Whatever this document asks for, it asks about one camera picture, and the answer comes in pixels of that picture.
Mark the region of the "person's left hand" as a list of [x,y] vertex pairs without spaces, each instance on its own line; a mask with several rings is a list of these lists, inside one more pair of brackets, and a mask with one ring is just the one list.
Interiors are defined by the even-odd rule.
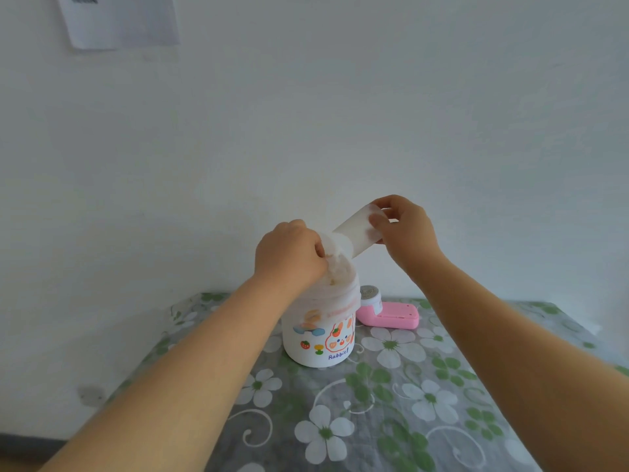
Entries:
[[283,287],[287,297],[298,297],[326,273],[327,261],[315,252],[318,237],[303,220],[279,223],[258,243],[254,277]]

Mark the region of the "person's right hand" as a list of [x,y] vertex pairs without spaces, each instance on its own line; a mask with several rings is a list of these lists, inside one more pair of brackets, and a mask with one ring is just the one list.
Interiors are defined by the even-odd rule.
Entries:
[[391,258],[410,279],[421,286],[434,267],[445,261],[433,223],[427,212],[409,199],[390,195],[372,204],[381,208],[391,222],[390,230],[378,230]]

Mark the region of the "white plastic bin liner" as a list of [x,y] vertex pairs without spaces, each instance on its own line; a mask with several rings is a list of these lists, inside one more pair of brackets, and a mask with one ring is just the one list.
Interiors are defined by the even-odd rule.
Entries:
[[322,287],[345,287],[349,285],[356,277],[352,262],[352,243],[346,236],[339,233],[319,231],[318,234],[328,265],[319,285]]

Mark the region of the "translucent plastic lint cup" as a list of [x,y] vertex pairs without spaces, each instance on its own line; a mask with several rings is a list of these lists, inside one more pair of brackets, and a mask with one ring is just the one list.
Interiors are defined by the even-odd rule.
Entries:
[[373,215],[389,222],[381,208],[368,204],[333,230],[332,240],[340,253],[354,259],[382,239],[381,233],[371,225]]

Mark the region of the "person's left forearm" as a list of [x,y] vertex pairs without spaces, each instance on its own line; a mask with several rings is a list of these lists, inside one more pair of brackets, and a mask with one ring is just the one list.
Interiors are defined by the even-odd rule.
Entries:
[[310,283],[255,273],[40,472],[202,472],[279,317]]

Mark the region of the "person's right forearm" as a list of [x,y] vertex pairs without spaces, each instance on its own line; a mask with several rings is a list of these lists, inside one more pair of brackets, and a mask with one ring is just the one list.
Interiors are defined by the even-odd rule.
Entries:
[[519,314],[443,255],[399,263],[537,464],[629,472],[629,377]]

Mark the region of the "white cartoon print bin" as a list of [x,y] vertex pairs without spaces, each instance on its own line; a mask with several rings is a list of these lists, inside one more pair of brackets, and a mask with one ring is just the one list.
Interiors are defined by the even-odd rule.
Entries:
[[287,355],[311,368],[344,361],[355,345],[360,301],[360,282],[353,264],[343,272],[328,272],[293,301],[281,317]]

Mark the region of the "pink lint remover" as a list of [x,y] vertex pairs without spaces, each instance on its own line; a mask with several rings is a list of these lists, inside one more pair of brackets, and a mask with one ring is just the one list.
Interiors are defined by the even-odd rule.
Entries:
[[418,309],[408,303],[383,301],[380,290],[374,285],[360,286],[360,308],[357,320],[367,326],[414,330],[420,325]]

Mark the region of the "grey floral tablecloth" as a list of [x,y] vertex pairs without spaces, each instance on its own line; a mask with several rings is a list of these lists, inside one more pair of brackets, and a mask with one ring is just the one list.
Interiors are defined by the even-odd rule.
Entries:
[[277,324],[204,472],[542,472],[426,299],[413,331],[356,326],[348,359],[297,364]]

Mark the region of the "white paper sheet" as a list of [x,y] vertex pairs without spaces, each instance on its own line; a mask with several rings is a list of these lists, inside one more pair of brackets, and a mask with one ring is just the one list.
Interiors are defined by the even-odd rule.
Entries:
[[74,49],[115,51],[180,43],[174,0],[58,0],[58,3]]

